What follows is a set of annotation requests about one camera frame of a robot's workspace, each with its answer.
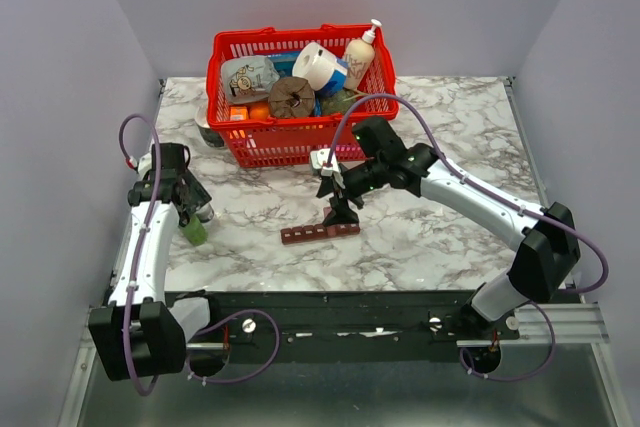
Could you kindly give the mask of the green pill bottle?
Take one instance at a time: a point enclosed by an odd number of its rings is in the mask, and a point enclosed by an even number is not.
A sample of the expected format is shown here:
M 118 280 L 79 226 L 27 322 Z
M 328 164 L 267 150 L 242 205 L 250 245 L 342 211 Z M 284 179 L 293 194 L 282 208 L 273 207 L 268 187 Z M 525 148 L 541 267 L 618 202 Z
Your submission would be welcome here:
M 201 246 L 208 239 L 208 232 L 197 216 L 191 217 L 189 221 L 181 221 L 179 227 L 182 235 L 192 246 Z

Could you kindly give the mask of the brown weekly pill organizer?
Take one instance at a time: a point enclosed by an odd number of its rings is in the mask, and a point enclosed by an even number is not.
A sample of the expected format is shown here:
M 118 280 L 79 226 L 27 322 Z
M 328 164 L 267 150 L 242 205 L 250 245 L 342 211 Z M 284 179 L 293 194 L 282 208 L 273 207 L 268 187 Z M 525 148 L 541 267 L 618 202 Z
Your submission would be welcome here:
M 325 227 L 322 224 L 303 225 L 284 228 L 280 231 L 283 245 L 301 244 L 315 241 L 335 240 L 358 235 L 361 232 L 357 224 L 340 224 Z

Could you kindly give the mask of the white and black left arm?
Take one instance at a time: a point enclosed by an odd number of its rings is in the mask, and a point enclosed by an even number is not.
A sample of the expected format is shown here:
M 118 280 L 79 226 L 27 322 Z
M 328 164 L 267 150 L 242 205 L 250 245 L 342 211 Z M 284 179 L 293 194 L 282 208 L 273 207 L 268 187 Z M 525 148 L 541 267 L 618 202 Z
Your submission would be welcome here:
M 177 373 L 187 343 L 214 340 L 222 327 L 203 292 L 166 302 L 169 250 L 179 228 L 197 220 L 210 195 L 189 170 L 190 150 L 161 143 L 138 165 L 139 180 L 128 193 L 131 235 L 124 265 L 105 305 L 91 311 L 88 328 L 107 377 Z

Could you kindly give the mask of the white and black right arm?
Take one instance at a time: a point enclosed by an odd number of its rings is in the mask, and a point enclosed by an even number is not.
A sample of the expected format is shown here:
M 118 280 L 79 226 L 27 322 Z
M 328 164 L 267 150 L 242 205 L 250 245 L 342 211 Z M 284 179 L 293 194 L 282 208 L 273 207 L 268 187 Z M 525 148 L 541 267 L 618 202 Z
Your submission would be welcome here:
M 329 197 L 323 224 L 356 224 L 364 194 L 390 186 L 447 206 L 499 237 L 515 258 L 511 267 L 482 284 L 458 315 L 462 331 L 480 339 L 509 311 L 529 301 L 546 303 L 580 258 L 571 211 L 555 202 L 538 204 L 508 199 L 497 188 L 446 164 L 424 143 L 406 147 L 387 120 L 374 116 L 352 132 L 364 163 L 348 168 L 330 158 L 328 149 L 310 155 L 320 177 L 318 197 Z

